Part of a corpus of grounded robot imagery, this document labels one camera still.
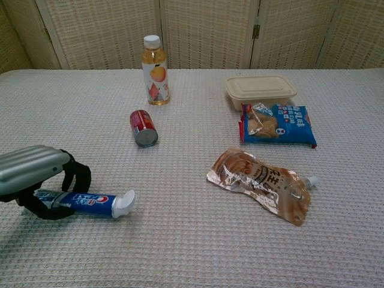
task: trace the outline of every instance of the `soda can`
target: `soda can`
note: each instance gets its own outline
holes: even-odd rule
[[[144,110],[136,110],[130,116],[134,139],[141,147],[149,147],[156,143],[158,135],[151,117]]]

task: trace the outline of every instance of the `toothpaste tube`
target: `toothpaste tube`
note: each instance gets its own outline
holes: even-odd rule
[[[136,195],[133,190],[126,192],[122,197],[120,197],[115,195],[38,189],[35,191],[35,196],[50,209],[65,206],[74,209],[77,212],[99,214],[113,218],[128,215],[128,213],[132,210],[136,199]]]

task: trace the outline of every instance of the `white bottle cap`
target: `white bottle cap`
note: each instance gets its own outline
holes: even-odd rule
[[[128,215],[132,210],[135,200],[136,195],[133,190],[126,192],[122,197],[117,196],[112,206],[112,217],[118,218],[122,215]]]
[[[318,177],[316,177],[316,176],[308,177],[307,180],[308,180],[308,185],[309,185],[308,188],[311,188],[311,187],[313,187],[313,186],[316,186],[316,184],[319,183],[319,179],[318,179]]]
[[[160,38],[157,35],[148,35],[144,37],[144,47],[147,49],[157,49],[160,47]]]

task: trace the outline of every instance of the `food container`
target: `food container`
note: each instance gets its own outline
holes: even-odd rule
[[[226,86],[238,111],[242,110],[241,104],[284,105],[297,94],[295,87],[279,75],[228,78]]]

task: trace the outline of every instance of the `snack packaging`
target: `snack packaging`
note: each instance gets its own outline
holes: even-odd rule
[[[243,142],[306,143],[317,146],[305,106],[243,105],[239,122]]]
[[[229,148],[219,157],[207,179],[227,190],[251,196],[296,226],[301,226],[308,211],[308,189],[318,182],[316,177],[301,180],[294,171],[267,165],[236,148]]]

